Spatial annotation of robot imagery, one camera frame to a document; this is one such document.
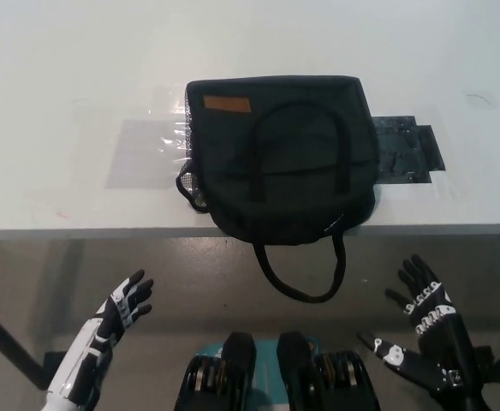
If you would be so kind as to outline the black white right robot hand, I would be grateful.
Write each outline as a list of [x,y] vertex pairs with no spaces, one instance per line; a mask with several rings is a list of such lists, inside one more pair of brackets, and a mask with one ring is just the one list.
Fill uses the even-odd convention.
[[443,410],[489,410],[484,380],[463,317],[433,269],[417,254],[402,262],[397,275],[410,293],[385,296],[408,317],[417,352],[371,332],[357,338],[392,372],[427,391]]

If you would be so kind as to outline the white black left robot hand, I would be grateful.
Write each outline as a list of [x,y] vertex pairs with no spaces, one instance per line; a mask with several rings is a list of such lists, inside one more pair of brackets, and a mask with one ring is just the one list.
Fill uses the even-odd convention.
[[63,357],[48,386],[44,411],[96,408],[114,348],[152,310],[152,286],[153,280],[138,270],[109,294]]

